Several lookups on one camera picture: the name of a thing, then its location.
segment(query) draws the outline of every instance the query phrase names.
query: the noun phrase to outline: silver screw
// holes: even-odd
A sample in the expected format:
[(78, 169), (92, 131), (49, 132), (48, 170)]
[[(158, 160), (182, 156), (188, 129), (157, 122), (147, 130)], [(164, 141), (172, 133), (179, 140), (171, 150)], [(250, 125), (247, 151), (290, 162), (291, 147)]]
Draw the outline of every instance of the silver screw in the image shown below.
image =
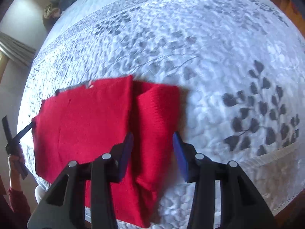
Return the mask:
[(111, 154), (110, 153), (104, 153), (102, 155), (102, 159), (104, 159), (104, 160), (111, 159)]
[(235, 161), (230, 161), (230, 162), (229, 162), (229, 165), (230, 165), (231, 167), (234, 167), (234, 168), (235, 168), (235, 167), (237, 167), (238, 164), (237, 164)]
[(74, 166), (76, 166), (76, 165), (77, 165), (77, 162), (76, 162), (75, 160), (70, 161), (70, 162), (68, 163), (68, 166), (69, 166), (69, 167), (74, 167)]
[(195, 158), (197, 160), (203, 160), (204, 159), (204, 155), (202, 153), (196, 153)]

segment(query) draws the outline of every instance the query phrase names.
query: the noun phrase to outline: folded red fabric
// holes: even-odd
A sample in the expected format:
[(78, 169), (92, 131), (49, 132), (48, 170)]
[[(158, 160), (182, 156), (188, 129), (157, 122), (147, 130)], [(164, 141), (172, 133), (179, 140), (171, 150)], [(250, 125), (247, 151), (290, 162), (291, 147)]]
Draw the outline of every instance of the folded red fabric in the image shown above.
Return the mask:
[[(126, 176), (112, 183), (116, 218), (147, 228), (170, 164), (179, 119), (176, 86), (132, 81), (132, 76), (92, 82), (42, 102), (33, 118), (36, 173), (52, 183), (71, 160), (93, 161), (128, 131), (134, 148)], [(85, 204), (90, 207), (90, 182)]]

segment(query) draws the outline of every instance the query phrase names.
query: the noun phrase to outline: white sheet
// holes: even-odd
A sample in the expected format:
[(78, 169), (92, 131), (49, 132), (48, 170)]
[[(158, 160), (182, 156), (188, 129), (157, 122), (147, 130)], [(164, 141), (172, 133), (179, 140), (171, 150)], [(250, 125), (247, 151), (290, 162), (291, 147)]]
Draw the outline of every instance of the white sheet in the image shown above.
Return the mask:
[[(184, 141), (214, 161), (238, 161), (276, 214), (305, 186), (304, 46), (297, 28), (269, 0), (78, 0), (33, 62), (18, 130), (38, 113), (42, 99), (82, 81), (133, 74), (178, 85)], [(260, 75), (256, 61), (263, 64)], [(242, 108), (246, 118), (236, 119)], [(229, 147), (225, 139), (232, 135), (240, 135), (239, 142)], [(27, 166), (47, 188), (35, 174), (31, 135), (21, 143)], [(194, 185), (181, 180), (174, 161), (169, 177), (157, 212), (161, 220), (152, 227), (185, 228)], [(216, 226), (219, 190), (215, 214)]]

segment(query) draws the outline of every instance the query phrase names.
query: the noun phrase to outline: dark clothing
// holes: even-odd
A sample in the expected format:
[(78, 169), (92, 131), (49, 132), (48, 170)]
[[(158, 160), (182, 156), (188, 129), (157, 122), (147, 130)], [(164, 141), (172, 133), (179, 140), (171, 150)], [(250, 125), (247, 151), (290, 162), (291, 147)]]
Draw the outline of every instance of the dark clothing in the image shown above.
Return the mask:
[(8, 190), (11, 207), (0, 195), (0, 225), (5, 229), (25, 229), (31, 216), (29, 204), (22, 191)]

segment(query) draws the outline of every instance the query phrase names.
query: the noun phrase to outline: maroon sleeve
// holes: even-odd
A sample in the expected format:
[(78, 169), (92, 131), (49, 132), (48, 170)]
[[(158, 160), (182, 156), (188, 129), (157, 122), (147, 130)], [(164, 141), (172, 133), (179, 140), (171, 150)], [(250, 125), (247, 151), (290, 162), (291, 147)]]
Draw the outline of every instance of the maroon sleeve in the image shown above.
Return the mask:
[(30, 206), (22, 191), (16, 191), (9, 188), (9, 197), (12, 210), (22, 226), (26, 228), (27, 222), (31, 216)]

